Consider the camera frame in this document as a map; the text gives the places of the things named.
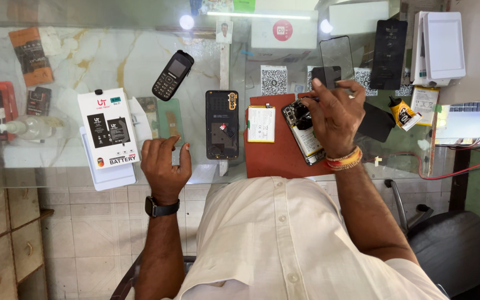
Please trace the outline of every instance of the beaded bracelet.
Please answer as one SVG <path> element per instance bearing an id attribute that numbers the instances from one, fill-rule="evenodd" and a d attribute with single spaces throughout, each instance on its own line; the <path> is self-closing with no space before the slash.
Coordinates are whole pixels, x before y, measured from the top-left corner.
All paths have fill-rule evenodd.
<path id="1" fill-rule="evenodd" d="M 356 146 L 353 152 L 344 157 L 340 157 L 338 159 L 331 159 L 330 157 L 325 157 L 323 163 L 325 167 L 333 171 L 341 171 L 355 167 L 361 162 L 361 160 L 362 150 L 358 146 Z"/>

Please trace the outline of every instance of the wristwatch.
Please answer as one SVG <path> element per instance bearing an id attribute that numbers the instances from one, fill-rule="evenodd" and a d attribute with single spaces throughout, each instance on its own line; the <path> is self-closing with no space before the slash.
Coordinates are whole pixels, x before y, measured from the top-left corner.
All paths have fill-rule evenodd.
<path id="1" fill-rule="evenodd" d="M 148 214 L 151 218 L 172 215 L 179 210 L 180 203 L 181 201 L 177 199 L 177 203 L 166 206 L 158 206 L 153 197 L 147 196 L 146 214 Z"/>

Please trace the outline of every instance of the shirt button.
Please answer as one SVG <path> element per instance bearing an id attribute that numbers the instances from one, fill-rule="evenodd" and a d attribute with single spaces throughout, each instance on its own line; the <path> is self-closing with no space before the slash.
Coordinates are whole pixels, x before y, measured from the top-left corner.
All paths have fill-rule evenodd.
<path id="1" fill-rule="evenodd" d="M 295 283 L 298 280 L 298 275 L 295 273 L 290 273 L 288 274 L 288 280 L 290 280 L 292 283 Z"/>

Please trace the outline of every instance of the yellow glue bottle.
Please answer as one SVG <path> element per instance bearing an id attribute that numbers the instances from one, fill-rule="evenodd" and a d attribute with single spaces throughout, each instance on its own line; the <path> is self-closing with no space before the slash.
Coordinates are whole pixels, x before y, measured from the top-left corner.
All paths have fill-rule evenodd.
<path id="1" fill-rule="evenodd" d="M 394 99 L 392 95 L 390 95 L 390 104 L 388 107 L 390 107 L 392 111 L 397 126 L 405 131 L 409 131 L 412 126 L 416 125 L 416 123 L 423 118 L 419 112 L 413 112 L 401 98 Z"/>

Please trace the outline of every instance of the vivo battery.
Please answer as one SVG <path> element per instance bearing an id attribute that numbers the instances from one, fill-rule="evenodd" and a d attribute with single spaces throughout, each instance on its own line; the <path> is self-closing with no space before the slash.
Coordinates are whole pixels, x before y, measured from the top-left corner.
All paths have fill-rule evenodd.
<path id="1" fill-rule="evenodd" d="M 140 160 L 123 89 L 77 96 L 97 170 Z"/>

